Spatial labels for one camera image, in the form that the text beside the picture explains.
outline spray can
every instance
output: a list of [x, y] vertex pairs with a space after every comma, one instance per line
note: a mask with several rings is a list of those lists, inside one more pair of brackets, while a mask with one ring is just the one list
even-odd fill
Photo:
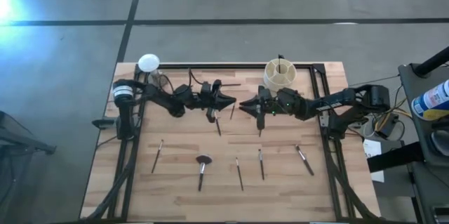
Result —
[[412, 111], [421, 119], [433, 121], [449, 114], [449, 80], [433, 87], [412, 101]]

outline white round object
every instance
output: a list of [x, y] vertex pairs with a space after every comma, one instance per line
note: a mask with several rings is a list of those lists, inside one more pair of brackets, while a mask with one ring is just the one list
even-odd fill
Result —
[[152, 72], [159, 67], [159, 58], [157, 55], [146, 54], [139, 59], [139, 68], [143, 72]]
[[270, 91], [289, 87], [295, 78], [296, 68], [286, 59], [273, 59], [265, 66], [264, 83]]

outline black metal frame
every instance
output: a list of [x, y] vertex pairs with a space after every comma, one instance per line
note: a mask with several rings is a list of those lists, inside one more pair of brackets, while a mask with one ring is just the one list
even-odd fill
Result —
[[[180, 64], [162, 64], [160, 65], [160, 69], [163, 70], [176, 70], [176, 69], [264, 69], [264, 64], [262, 63], [200, 63], [200, 64], [190, 64], [190, 63], [180, 63]], [[314, 97], [319, 98], [319, 87], [318, 82], [316, 80], [316, 75], [319, 74], [325, 95], [329, 95], [329, 85], [326, 76], [326, 70], [324, 64], [295, 64], [296, 69], [309, 70], [311, 77], [312, 89], [314, 92]], [[139, 80], [142, 77], [142, 72], [136, 66], [134, 80]], [[140, 104], [138, 108], [138, 116], [143, 119], [145, 110], [145, 103]], [[142, 122], [138, 125], [138, 134], [131, 141], [132, 149], [131, 154], [126, 164], [125, 168], [123, 168], [125, 162], [126, 148], [128, 146], [128, 141], [122, 141], [120, 150], [119, 150], [119, 158], [116, 165], [116, 173], [114, 176], [114, 185], [112, 189], [109, 191], [105, 200], [101, 203], [102, 207], [108, 206], [107, 218], [102, 218], [104, 211], [97, 214], [93, 219], [83, 219], [81, 222], [88, 223], [125, 223], [128, 218], [128, 210], [130, 204], [130, 196], [133, 187], [133, 177], [135, 171], [135, 165], [137, 162], [137, 153], [140, 142], [140, 130]], [[394, 221], [381, 220], [371, 212], [369, 212], [368, 208], [363, 204], [363, 202], [357, 197], [356, 193], [352, 190], [349, 185], [347, 178], [346, 166], [344, 164], [344, 157], [342, 151], [342, 145], [340, 139], [332, 140], [335, 144], [335, 154], [337, 156], [337, 165], [333, 161], [330, 151], [330, 140], [326, 137], [326, 126], [322, 126], [321, 118], [319, 118], [319, 126], [321, 133], [321, 140], [323, 142], [323, 150], [324, 157], [326, 160], [326, 168], [328, 172], [329, 186], [330, 186], [330, 196], [333, 201], [333, 208], [335, 212], [335, 220], [337, 222], [345, 222], [345, 223], [399, 223]], [[337, 191], [337, 180], [339, 184], [343, 188], [345, 203], [348, 210], [348, 217], [344, 217], [342, 215], [342, 209], [340, 206], [340, 199], [338, 197]], [[126, 181], [126, 188], [123, 195], [123, 206], [121, 210], [121, 214], [119, 217], [116, 216], [116, 202], [119, 196], [119, 189]], [[356, 218], [354, 207], [358, 209], [358, 212], [361, 214], [363, 218]]]

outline wooden tabletop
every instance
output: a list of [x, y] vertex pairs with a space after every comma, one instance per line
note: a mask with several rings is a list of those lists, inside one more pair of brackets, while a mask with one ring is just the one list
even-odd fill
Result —
[[[330, 92], [347, 87], [341, 62], [324, 62]], [[134, 63], [117, 65], [114, 80], [132, 79]], [[187, 70], [164, 70], [174, 87], [187, 84]], [[248, 100], [263, 84], [263, 70], [193, 70], [199, 81], [221, 79], [225, 95]], [[313, 98], [310, 74], [297, 70], [291, 88]], [[171, 117], [158, 105], [148, 102], [140, 135], [138, 161], [128, 221], [332, 221], [335, 220], [328, 174], [317, 118], [299, 121], [287, 115], [267, 115], [265, 130], [259, 138], [255, 119], [232, 106], [218, 113], [222, 137], [206, 111], [186, 110], [181, 118]], [[106, 115], [119, 115], [113, 102]], [[99, 143], [115, 136], [115, 129], [101, 132]], [[151, 174], [156, 152], [164, 145], [155, 172]], [[309, 175], [294, 144], [299, 144], [314, 170]], [[114, 179], [120, 142], [113, 140], [95, 153], [81, 216], [92, 213], [103, 200]], [[348, 135], [342, 141], [349, 182], [363, 203], [379, 215], [361, 139]], [[264, 157], [265, 180], [260, 173], [258, 149]], [[198, 192], [199, 165], [195, 157], [209, 154], [203, 189]], [[236, 169], [239, 158], [244, 191]], [[343, 194], [340, 202], [345, 211]], [[121, 209], [119, 197], [118, 212]]]

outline concrete floor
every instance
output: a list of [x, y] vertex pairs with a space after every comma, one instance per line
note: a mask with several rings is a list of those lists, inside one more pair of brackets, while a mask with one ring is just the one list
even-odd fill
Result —
[[[17, 27], [6, 21], [127, 20], [131, 3], [0, 0], [0, 110], [58, 146], [52, 156], [33, 157], [0, 223], [78, 218], [98, 137], [91, 121], [104, 111], [125, 30], [100, 22]], [[135, 14], [136, 20], [447, 17], [448, 0], [140, 0]], [[134, 26], [123, 52], [125, 62], [145, 53], [163, 62], [266, 61], [278, 54], [296, 61], [342, 61], [348, 82], [355, 84], [395, 75], [399, 65], [422, 62], [448, 41], [449, 23]], [[390, 89], [400, 85], [398, 79], [382, 83]], [[406, 125], [409, 143], [416, 134]], [[410, 219], [407, 200], [380, 197], [382, 215]]]

